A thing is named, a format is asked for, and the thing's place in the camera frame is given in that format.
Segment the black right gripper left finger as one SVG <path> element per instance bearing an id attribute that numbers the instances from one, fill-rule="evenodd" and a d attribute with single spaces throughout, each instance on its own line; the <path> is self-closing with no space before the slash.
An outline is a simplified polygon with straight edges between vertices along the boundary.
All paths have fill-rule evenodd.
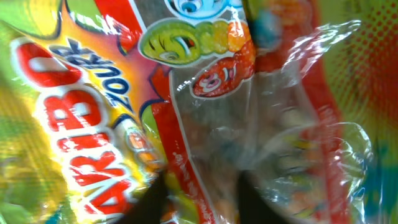
<path id="1" fill-rule="evenodd" d="M 160 224 L 167 196 L 165 174 L 159 174 L 144 196 L 116 224 Z"/>

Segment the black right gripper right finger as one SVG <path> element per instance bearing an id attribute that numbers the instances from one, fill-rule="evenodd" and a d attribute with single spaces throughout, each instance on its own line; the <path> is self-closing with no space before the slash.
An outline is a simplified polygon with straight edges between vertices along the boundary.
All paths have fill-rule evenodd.
<path id="1" fill-rule="evenodd" d="M 239 174 L 237 188 L 240 224 L 289 224 L 263 201 L 246 172 Z"/>

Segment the green Haribo candy bag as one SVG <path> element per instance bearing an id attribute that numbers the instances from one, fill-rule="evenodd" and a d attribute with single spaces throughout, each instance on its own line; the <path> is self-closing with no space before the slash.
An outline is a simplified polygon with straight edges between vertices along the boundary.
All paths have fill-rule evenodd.
<path id="1" fill-rule="evenodd" d="M 396 1 L 1 2 L 1 222 L 397 222 Z"/>

